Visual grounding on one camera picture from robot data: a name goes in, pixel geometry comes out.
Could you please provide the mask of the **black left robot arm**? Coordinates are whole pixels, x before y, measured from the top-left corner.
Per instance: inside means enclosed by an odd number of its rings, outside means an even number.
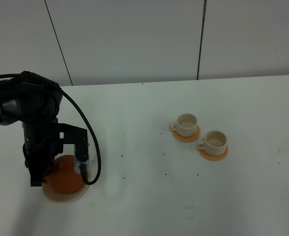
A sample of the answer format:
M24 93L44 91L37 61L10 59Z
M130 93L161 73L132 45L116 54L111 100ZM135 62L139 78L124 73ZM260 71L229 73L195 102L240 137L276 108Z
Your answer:
M31 186L42 185L65 144L74 145L74 171L87 178L87 130L58 122L64 96L58 83L32 72L0 75L0 125L21 121Z

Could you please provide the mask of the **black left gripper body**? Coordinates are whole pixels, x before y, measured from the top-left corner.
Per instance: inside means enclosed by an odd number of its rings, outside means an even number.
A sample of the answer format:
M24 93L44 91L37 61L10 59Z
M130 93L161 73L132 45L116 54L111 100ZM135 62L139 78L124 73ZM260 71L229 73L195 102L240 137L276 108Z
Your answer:
M64 145L75 145L79 139L88 137L86 129L58 123L57 119L43 126L24 123L23 128L26 167L30 160L54 161L58 154L63 153Z

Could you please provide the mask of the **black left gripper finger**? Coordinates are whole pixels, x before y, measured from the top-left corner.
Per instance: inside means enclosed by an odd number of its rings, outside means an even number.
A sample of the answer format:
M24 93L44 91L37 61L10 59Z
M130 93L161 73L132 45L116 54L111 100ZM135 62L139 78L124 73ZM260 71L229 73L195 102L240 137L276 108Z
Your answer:
M41 187L43 180L50 174L54 166L52 160L30 160L27 161L27 167L30 173L31 186Z

